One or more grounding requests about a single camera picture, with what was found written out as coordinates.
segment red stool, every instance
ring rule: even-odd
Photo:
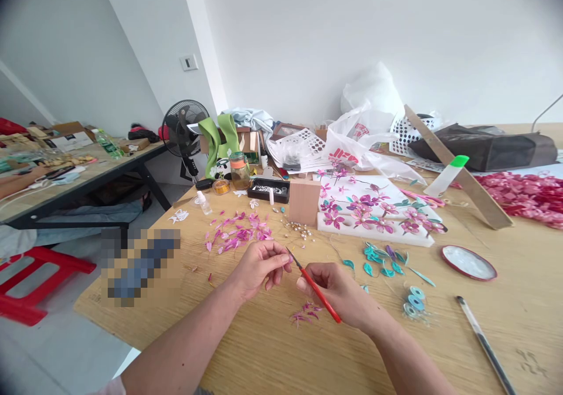
[[[45,247],[34,247],[23,255],[12,256],[9,262],[0,265],[0,271],[6,269],[8,265],[23,256],[33,257],[33,263],[3,284],[0,284],[0,316],[5,316],[27,326],[38,324],[47,315],[46,311],[40,310],[35,306],[53,292],[66,278],[72,275],[73,272],[90,274],[96,269],[94,263],[86,260],[57,253]],[[54,263],[59,266],[59,270],[25,297],[14,298],[6,295],[11,288],[18,285],[45,263]]]

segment green bottle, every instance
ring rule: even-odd
[[[92,130],[96,141],[104,148],[104,150],[113,158],[119,159],[125,153],[113,142],[102,128],[95,128]]]

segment paintbrush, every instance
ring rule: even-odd
[[[500,383],[502,383],[503,385],[504,391],[508,395],[516,395],[516,392],[514,391],[514,388],[512,388],[512,385],[510,384],[510,381],[508,380],[508,377],[506,376],[503,367],[498,362],[497,356],[494,354],[493,349],[491,348],[489,342],[487,341],[487,338],[485,337],[485,334],[483,333],[481,326],[479,326],[477,319],[475,318],[475,316],[473,316],[473,313],[471,312],[471,309],[469,308],[468,304],[465,302],[463,297],[460,297],[459,295],[457,296],[457,301],[462,306],[463,312],[467,316],[467,320],[469,321],[469,324],[471,324],[471,327],[473,328],[473,332],[475,332],[475,335],[477,335],[477,338],[481,343],[481,346],[485,350],[485,353],[487,354],[489,361],[491,361],[494,371],[497,372],[497,376],[500,379]]]
[[[313,281],[313,278],[311,278],[311,276],[309,275],[309,273],[307,273],[307,271],[301,266],[301,264],[297,261],[297,259],[295,258],[295,256],[293,255],[293,253],[291,252],[291,250],[289,248],[287,248],[287,251],[289,252],[289,254],[291,254],[291,256],[293,257],[293,260],[295,260],[295,264],[297,265],[297,267],[299,268],[299,270],[301,271],[301,273],[303,274],[303,277],[305,278],[305,280],[309,283],[309,285],[311,286],[311,288],[313,289],[313,291],[315,292],[315,294],[317,294],[317,297],[319,298],[319,300],[321,301],[321,303],[323,303],[323,305],[327,308],[328,312],[330,313],[330,315],[333,317],[333,319],[336,321],[336,323],[340,323],[342,322],[342,319],[340,318],[340,316],[338,316],[338,313],[336,313],[333,309],[333,307],[330,305],[330,303],[328,302],[328,300],[326,299],[326,297],[324,296],[324,294],[321,292],[320,289],[318,289],[317,284],[315,283],[315,281]]]

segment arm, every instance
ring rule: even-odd
[[[127,394],[192,394],[240,306],[279,285],[293,259],[275,241],[249,245],[233,273],[121,375]]]
[[[49,171],[50,170],[47,168],[37,166],[33,168],[29,174],[3,178],[0,181],[0,199],[27,188],[29,185],[33,184],[37,178],[42,177]]]
[[[310,263],[306,270],[342,320],[374,342],[399,395],[456,393],[414,338],[336,263]],[[297,288],[318,302],[303,277]]]

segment electric fan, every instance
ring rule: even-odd
[[[208,116],[207,109],[201,103],[186,99],[175,103],[162,121],[162,134],[165,137],[163,140],[166,149],[174,156],[182,158],[183,171],[180,172],[180,175],[188,178],[184,176],[184,168],[186,168],[193,181],[197,181],[199,173],[193,157],[201,152],[199,145],[201,132],[198,123]]]

